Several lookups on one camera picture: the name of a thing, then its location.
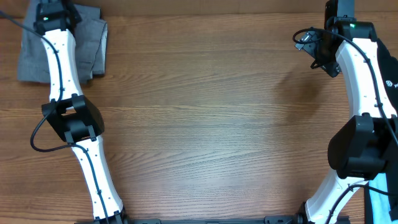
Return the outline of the grey shorts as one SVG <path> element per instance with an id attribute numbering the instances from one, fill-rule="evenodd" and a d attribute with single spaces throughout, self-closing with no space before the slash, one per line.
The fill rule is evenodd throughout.
<path id="1" fill-rule="evenodd" d="M 75 61 L 80 83 L 86 84 L 95 75 L 105 73 L 108 24 L 98 7 L 75 5 L 82 21 L 74 28 Z M 47 55 L 41 38 L 22 31 L 17 79 L 23 82 L 49 83 Z"/>

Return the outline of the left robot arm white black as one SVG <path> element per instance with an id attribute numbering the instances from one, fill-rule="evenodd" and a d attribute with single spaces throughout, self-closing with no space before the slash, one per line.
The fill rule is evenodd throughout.
<path id="1" fill-rule="evenodd" d="M 70 1 L 40 1 L 34 29 L 40 35 L 50 71 L 49 102 L 43 120 L 75 153 L 93 206 L 93 223 L 129 223 L 111 179 L 103 147 L 104 121 L 83 94 L 75 62 L 73 30 L 81 17 Z"/>

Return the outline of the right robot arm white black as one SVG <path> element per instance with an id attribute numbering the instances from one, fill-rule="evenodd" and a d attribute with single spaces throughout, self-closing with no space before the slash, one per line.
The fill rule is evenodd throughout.
<path id="1" fill-rule="evenodd" d="M 312 68 L 344 76 L 349 101 L 349 121 L 328 145 L 330 170 L 292 223 L 348 223 L 340 212 L 350 198 L 397 160 L 397 111 L 379 69 L 376 30 L 355 18 L 353 1 L 328 1 L 323 28 L 302 29 L 292 38 L 312 56 Z"/>

